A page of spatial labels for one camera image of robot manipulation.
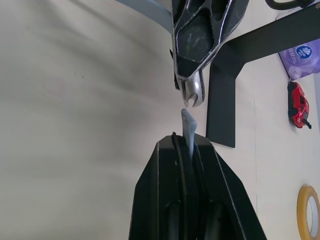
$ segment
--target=roll of tape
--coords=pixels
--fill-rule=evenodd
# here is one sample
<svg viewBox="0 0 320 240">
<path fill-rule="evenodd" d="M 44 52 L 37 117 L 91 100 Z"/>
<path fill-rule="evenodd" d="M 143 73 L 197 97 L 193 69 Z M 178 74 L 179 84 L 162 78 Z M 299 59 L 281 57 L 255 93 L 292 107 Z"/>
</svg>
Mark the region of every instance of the roll of tape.
<svg viewBox="0 0 320 240">
<path fill-rule="evenodd" d="M 311 231 L 308 228 L 307 206 L 310 202 L 312 212 Z M 316 191 L 312 186 L 303 186 L 298 195 L 296 219 L 302 240 L 320 240 L 320 205 Z"/>
</svg>

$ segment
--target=black cable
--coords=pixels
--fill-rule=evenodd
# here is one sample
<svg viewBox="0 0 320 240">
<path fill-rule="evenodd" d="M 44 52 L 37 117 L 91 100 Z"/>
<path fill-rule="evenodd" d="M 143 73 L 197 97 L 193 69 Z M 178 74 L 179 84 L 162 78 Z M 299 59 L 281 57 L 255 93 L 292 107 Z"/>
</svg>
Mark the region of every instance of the black cable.
<svg viewBox="0 0 320 240">
<path fill-rule="evenodd" d="M 289 10 L 297 7 L 306 8 L 315 0 L 292 0 L 288 2 L 276 2 L 274 0 L 265 0 L 266 4 L 275 10 Z"/>
</svg>

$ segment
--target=purple package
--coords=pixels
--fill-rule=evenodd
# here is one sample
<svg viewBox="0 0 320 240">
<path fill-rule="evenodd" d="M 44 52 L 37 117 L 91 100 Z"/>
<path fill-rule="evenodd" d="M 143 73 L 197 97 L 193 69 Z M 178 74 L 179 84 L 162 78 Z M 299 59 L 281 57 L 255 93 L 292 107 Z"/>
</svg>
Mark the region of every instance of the purple package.
<svg viewBox="0 0 320 240">
<path fill-rule="evenodd" d="M 292 80 L 320 73 L 320 39 L 279 52 Z"/>
</svg>

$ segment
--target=white table surface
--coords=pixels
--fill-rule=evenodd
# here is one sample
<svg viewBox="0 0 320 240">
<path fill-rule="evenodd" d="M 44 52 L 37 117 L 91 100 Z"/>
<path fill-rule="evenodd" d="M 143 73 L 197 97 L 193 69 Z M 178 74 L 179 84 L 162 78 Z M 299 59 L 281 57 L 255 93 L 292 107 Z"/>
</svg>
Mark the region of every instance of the white table surface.
<svg viewBox="0 0 320 240">
<path fill-rule="evenodd" d="M 251 0 L 232 36 L 277 14 Z M 1 0 L 0 36 L 0 239 L 127 239 L 156 142 L 182 133 L 171 36 L 114 0 Z M 314 80 L 299 81 L 312 130 L 289 124 L 287 81 L 278 55 L 246 64 L 236 148 L 216 146 L 269 240 L 299 240 L 299 189 L 320 192 Z M 190 112 L 204 135 L 207 103 Z"/>
</svg>

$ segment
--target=black metal stand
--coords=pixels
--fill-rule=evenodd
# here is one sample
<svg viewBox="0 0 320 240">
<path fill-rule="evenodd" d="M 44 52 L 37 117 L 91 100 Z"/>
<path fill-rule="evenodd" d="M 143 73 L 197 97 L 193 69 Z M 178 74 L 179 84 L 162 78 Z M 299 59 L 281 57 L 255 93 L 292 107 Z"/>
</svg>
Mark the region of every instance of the black metal stand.
<svg viewBox="0 0 320 240">
<path fill-rule="evenodd" d="M 236 78 L 243 66 L 319 39 L 319 23 L 320 3 L 317 3 L 221 47 L 210 67 L 206 122 L 206 137 L 210 141 L 236 147 Z"/>
</svg>

